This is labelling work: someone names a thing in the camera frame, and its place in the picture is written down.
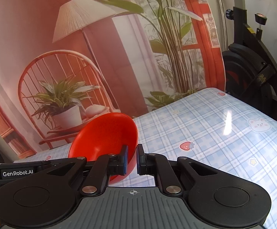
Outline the red bowl front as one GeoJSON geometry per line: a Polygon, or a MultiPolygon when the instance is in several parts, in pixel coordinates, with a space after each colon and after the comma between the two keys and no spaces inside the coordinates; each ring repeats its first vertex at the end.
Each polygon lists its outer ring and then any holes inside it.
{"type": "Polygon", "coordinates": [[[86,157],[94,161],[105,154],[119,154],[128,147],[128,167],[124,176],[112,176],[115,185],[124,180],[136,166],[138,129],[132,118],[123,113],[107,113],[89,122],[76,136],[69,149],[69,158],[86,157]]]}

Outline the blue plaid tablecloth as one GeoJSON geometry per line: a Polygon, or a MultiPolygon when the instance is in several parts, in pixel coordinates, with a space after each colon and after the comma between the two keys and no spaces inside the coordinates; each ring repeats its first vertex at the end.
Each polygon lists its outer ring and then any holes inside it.
{"type": "MultiPolygon", "coordinates": [[[[133,120],[137,144],[168,159],[183,195],[162,194],[153,176],[137,173],[136,159],[124,180],[84,195],[49,228],[277,228],[277,121],[215,88],[133,120]]],[[[69,158],[71,144],[25,163],[95,163],[69,158]]]]}

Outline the printed room backdrop cloth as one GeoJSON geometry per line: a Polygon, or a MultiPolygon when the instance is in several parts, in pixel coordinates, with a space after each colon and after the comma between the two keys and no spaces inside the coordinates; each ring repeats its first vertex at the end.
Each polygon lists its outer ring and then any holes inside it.
{"type": "Polygon", "coordinates": [[[137,118],[225,89],[218,0],[0,0],[0,150],[71,143],[96,117],[137,118]]]}

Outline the black exercise bike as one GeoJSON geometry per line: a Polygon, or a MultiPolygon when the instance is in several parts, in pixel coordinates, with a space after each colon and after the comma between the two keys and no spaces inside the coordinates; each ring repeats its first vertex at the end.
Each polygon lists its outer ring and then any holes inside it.
{"type": "Polygon", "coordinates": [[[225,12],[234,23],[234,42],[222,53],[226,91],[277,121],[277,63],[262,42],[267,17],[254,16],[256,30],[247,22],[245,0],[234,0],[225,12]]]}

